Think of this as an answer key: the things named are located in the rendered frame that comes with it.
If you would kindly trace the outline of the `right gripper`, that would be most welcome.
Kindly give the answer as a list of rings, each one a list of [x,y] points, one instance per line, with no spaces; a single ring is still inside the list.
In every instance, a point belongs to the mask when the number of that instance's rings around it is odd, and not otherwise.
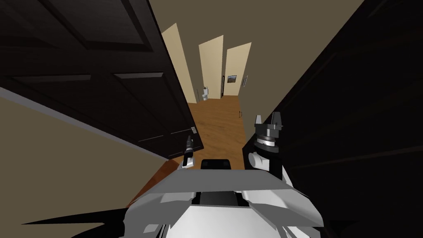
[[[261,115],[257,115],[254,127],[257,136],[279,138],[279,133],[283,128],[280,112],[272,112],[271,124],[262,124]]]

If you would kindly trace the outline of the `dark brown panelled door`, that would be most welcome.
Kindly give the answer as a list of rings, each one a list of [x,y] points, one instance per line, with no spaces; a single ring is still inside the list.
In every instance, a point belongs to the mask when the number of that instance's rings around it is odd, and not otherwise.
[[[423,238],[423,0],[287,0],[252,48],[240,105],[281,116],[293,186],[322,238]]]
[[[165,159],[204,149],[150,0],[0,0],[0,88]]]

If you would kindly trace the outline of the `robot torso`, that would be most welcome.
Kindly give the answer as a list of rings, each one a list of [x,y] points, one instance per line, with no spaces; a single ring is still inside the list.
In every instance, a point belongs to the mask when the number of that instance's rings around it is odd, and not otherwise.
[[[234,192],[240,205],[195,205],[197,193]],[[311,201],[263,170],[177,169],[126,211],[121,238],[321,238]]]

